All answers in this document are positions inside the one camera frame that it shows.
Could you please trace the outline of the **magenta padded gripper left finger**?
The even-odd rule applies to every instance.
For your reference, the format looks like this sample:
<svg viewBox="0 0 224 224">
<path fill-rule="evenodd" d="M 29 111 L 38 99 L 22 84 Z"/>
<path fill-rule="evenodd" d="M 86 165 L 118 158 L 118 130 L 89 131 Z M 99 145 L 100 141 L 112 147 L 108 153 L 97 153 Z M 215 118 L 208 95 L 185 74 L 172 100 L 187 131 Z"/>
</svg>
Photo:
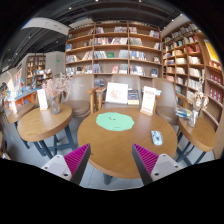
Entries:
<svg viewBox="0 0 224 224">
<path fill-rule="evenodd" d="M 42 169 L 79 185 L 90 155 L 90 144 L 86 144 L 65 156 L 54 156 Z"/>
</svg>

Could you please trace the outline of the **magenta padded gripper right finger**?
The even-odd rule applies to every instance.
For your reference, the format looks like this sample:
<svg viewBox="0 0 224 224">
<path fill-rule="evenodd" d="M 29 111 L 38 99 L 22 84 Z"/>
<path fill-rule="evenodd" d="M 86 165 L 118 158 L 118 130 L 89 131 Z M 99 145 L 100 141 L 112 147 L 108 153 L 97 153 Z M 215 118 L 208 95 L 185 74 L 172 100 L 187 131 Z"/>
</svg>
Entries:
<svg viewBox="0 0 224 224">
<path fill-rule="evenodd" d="M 182 166 L 167 154 L 158 155 L 137 144 L 132 144 L 132 156 L 144 185 L 182 169 Z"/>
</svg>

